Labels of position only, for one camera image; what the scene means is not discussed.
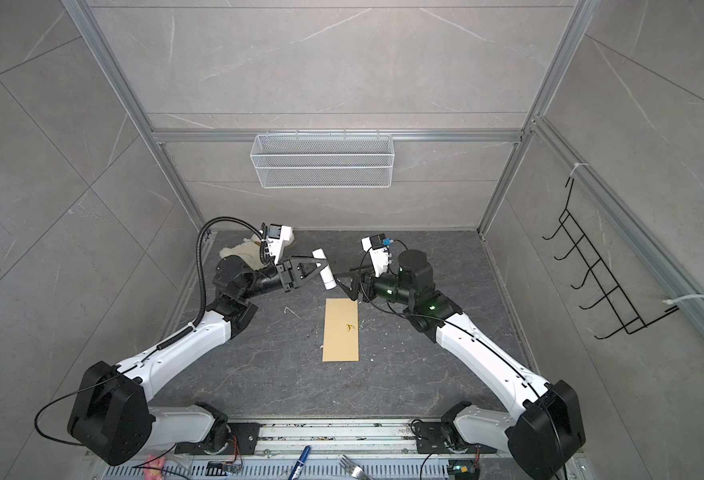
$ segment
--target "coiled cable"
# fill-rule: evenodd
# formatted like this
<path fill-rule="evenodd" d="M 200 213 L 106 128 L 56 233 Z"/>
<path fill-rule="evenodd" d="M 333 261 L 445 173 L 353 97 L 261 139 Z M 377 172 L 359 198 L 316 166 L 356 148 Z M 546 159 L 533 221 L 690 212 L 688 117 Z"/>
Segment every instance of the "coiled cable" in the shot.
<path fill-rule="evenodd" d="M 244 226 L 245 228 L 253 232 L 257 237 L 259 237 L 262 240 L 261 248 L 259 249 L 259 259 L 261 260 L 262 264 L 266 265 L 269 263 L 269 258 L 266 255 L 267 226 L 265 224 L 261 224 L 263 231 L 260 232 L 259 230 L 256 230 L 256 227 L 249 224 L 245 220 L 240 220 L 239 218 L 235 218 L 234 216 L 216 216 L 215 218 L 211 218 L 209 221 L 205 222 L 205 225 L 203 225 L 200 229 L 200 234 L 197 235 L 197 246 L 194 249 L 194 261 L 197 265 L 197 284 L 200 287 L 200 310 L 197 312 L 197 316 L 194 317 L 194 320 L 192 321 L 191 325 L 188 325 L 186 328 L 184 328 L 184 330 L 177 332 L 174 336 L 165 340 L 164 342 L 158 343 L 157 348 L 153 350 L 153 352 L 167 349 L 175 342 L 181 340 L 186 335 L 189 335 L 189 333 L 192 332 L 195 327 L 200 325 L 200 322 L 203 320 L 203 316 L 205 315 L 205 306 L 207 305 L 207 298 L 205 295 L 205 277 L 203 275 L 203 242 L 205 241 L 205 236 L 208 233 L 208 229 L 211 228 L 212 225 L 221 222 L 232 222 L 233 224 Z"/>

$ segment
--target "white wire basket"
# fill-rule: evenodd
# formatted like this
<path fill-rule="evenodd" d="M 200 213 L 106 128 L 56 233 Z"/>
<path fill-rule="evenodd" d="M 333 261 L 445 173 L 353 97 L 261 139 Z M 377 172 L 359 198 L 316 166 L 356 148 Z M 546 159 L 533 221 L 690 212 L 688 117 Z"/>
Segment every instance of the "white wire basket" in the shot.
<path fill-rule="evenodd" d="M 387 134 L 261 134 L 251 160 L 264 188 L 389 187 L 395 147 Z"/>

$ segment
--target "vented metal panel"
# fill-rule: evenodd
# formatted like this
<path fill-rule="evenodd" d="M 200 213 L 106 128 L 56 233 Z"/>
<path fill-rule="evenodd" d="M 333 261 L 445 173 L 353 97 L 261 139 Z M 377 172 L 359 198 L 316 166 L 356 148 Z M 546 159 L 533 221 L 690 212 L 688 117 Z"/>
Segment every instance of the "vented metal panel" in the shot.
<path fill-rule="evenodd" d="M 388 187 L 394 156 L 384 134 L 262 134 L 251 149 L 264 188 Z"/>
<path fill-rule="evenodd" d="M 355 463 L 365 470 L 365 472 L 376 480 L 405 480 L 407 478 L 418 478 L 419 469 L 423 462 L 422 458 L 371 458 L 364 460 L 355 459 Z M 104 475 L 104 480 L 136 480 L 143 478 L 144 471 L 139 468 L 131 468 L 139 462 L 131 461 L 117 467 L 109 467 Z M 208 460 L 194 460 L 189 470 L 179 469 L 173 462 L 165 464 L 165 469 L 172 472 L 177 471 L 187 475 L 193 480 L 214 480 L 215 478 L 232 478 L 232 480 L 284 480 L 290 474 L 290 470 L 296 464 L 295 460 L 269 460 L 247 458 L 242 472 L 228 473 L 224 476 L 207 476 L 206 466 Z M 165 473 L 165 478 L 172 480 L 175 477 Z M 301 472 L 302 480 L 348 480 L 351 478 L 341 469 L 337 459 L 312 460 L 311 458 Z M 448 479 L 448 459 L 430 458 L 424 465 L 423 478 L 428 480 Z"/>

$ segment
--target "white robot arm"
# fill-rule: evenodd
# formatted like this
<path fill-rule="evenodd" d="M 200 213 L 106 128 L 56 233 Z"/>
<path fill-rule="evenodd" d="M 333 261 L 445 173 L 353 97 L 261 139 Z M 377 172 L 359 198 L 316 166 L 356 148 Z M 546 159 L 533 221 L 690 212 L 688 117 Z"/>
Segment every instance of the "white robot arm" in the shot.
<path fill-rule="evenodd" d="M 280 226 L 272 230 L 276 238 L 267 236 L 273 240 L 269 251 L 275 260 L 292 235 L 289 226 Z M 435 289 L 432 266 L 423 252 L 403 251 L 398 271 L 389 273 L 391 240 L 381 234 L 362 239 L 362 244 L 373 264 L 340 275 L 330 271 L 322 249 L 255 271 L 239 256 L 222 259 L 213 278 L 216 297 L 204 314 L 116 366 L 99 362 L 88 369 L 69 433 L 110 465 L 122 464 L 142 448 L 175 442 L 220 452 L 229 435 L 222 412 L 202 403 L 154 408 L 147 402 L 204 353 L 248 326 L 257 307 L 247 299 L 280 288 L 290 291 L 320 274 L 327 289 L 338 286 L 352 300 L 362 293 L 365 302 L 381 296 L 405 305 L 401 317 L 456 355 L 501 400 L 506 412 L 462 402 L 446 413 L 443 433 L 449 445 L 481 444 L 507 451 L 531 477 L 550 478 L 585 441 L 575 392 L 562 381 L 551 385 L 482 333 L 460 306 Z M 351 286 L 338 281 L 343 277 L 352 278 Z"/>

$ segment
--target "metal fork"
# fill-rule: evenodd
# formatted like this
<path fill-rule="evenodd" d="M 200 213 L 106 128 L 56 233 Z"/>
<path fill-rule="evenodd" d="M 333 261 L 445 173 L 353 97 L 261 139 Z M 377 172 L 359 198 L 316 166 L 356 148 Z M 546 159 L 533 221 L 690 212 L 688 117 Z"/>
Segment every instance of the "metal fork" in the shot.
<path fill-rule="evenodd" d="M 363 471 L 362 468 L 360 468 L 355 462 L 352 462 L 352 460 L 345 455 L 341 456 L 341 468 L 343 468 L 348 474 L 352 475 L 352 478 L 357 478 L 357 480 L 373 480 Z"/>

